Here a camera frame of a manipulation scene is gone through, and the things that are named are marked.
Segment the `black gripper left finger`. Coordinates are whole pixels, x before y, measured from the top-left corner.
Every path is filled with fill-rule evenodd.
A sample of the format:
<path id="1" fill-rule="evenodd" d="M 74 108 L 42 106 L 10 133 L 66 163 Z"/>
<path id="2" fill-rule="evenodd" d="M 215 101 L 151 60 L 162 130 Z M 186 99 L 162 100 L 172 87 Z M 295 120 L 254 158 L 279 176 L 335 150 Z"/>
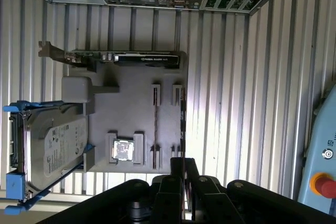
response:
<path id="1" fill-rule="evenodd" d="M 50 216 L 42 223 L 181 223 L 183 159 L 152 183 L 132 179 Z"/>

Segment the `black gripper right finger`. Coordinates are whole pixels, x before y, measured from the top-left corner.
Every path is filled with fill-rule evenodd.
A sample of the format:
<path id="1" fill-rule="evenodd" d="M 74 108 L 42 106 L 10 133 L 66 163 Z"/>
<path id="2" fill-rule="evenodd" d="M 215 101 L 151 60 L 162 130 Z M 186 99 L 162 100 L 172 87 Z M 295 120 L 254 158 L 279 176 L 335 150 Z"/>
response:
<path id="1" fill-rule="evenodd" d="M 191 192 L 207 223 L 335 223 L 335 217 L 249 183 L 234 180 L 226 188 L 200 175 L 194 159 L 184 160 Z"/>

